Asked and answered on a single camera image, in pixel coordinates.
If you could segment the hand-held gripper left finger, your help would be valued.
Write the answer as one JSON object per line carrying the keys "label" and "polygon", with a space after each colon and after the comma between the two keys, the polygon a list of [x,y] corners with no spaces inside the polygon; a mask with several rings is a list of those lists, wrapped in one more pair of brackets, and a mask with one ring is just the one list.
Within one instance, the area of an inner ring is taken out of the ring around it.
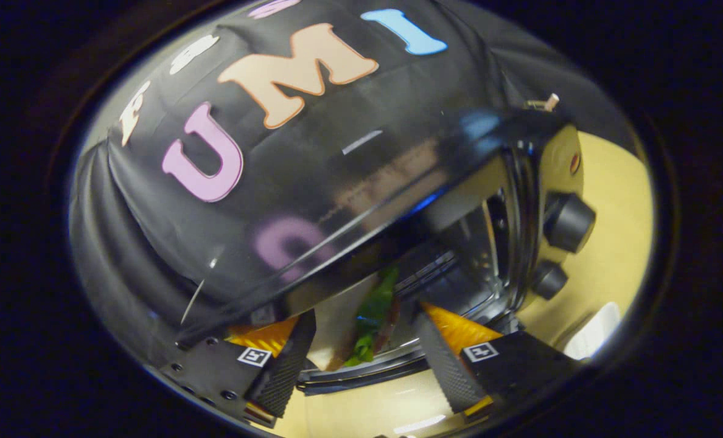
{"label": "hand-held gripper left finger", "polygon": [[240,422],[274,426],[283,418],[315,336],[315,312],[262,330],[281,348],[234,344],[210,336],[159,371],[198,402]]}

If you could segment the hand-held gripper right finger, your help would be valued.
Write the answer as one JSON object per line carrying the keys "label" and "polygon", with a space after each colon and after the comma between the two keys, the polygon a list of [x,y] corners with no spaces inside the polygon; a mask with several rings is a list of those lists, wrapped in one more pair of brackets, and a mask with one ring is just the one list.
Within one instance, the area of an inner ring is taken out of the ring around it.
{"label": "hand-held gripper right finger", "polygon": [[581,370],[524,330],[503,335],[428,302],[417,304],[413,323],[451,410],[467,417],[539,401]]}

